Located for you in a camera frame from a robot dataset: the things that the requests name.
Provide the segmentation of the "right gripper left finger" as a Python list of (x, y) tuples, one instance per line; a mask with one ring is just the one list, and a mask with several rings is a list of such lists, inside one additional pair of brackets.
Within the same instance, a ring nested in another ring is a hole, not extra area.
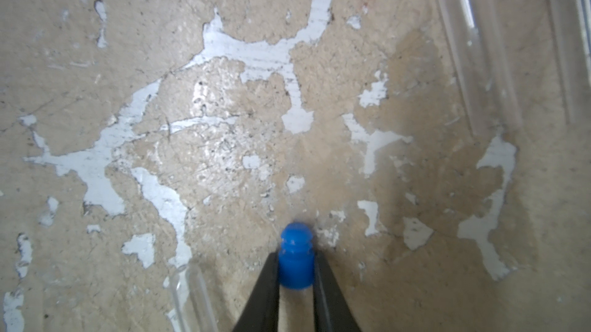
[(233, 332), (277, 332), (279, 325), (279, 255), (272, 252), (252, 289)]

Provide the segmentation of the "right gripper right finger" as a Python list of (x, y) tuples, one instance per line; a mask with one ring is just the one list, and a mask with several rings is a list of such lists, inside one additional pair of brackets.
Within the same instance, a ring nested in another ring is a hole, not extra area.
[(361, 332), (326, 256), (319, 250), (315, 254), (312, 287), (315, 332)]

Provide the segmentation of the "blue stopper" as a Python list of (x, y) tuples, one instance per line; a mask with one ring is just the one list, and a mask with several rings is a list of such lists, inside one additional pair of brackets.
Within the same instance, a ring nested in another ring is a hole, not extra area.
[(303, 290), (313, 284), (313, 233), (303, 223), (288, 224), (281, 233), (279, 282), (291, 290)]

